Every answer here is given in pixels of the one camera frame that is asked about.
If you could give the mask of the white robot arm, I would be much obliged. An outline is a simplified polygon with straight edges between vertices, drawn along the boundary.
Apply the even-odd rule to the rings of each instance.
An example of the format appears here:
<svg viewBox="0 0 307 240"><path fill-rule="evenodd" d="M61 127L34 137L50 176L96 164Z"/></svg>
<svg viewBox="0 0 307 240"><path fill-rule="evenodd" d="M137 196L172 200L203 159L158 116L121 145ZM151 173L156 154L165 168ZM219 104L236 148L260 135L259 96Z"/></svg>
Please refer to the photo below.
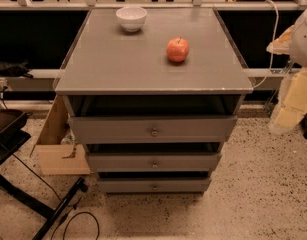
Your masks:
<svg viewBox="0 0 307 240"><path fill-rule="evenodd" d="M266 50L271 54L289 55L292 62L301 66L299 72L282 80L278 104L271 115L270 131L283 134L297 126L307 114L307 8Z"/></svg>

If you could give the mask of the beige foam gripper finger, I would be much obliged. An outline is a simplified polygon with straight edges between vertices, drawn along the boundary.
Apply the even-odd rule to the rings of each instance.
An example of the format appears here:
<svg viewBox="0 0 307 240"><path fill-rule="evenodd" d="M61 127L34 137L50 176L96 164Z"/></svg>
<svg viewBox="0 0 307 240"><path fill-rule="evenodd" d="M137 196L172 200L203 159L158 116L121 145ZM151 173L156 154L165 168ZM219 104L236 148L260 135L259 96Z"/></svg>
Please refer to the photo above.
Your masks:
<svg viewBox="0 0 307 240"><path fill-rule="evenodd" d="M275 106L269 130L284 134L297 126L307 114L307 67L287 75L281 82L278 104Z"/></svg>

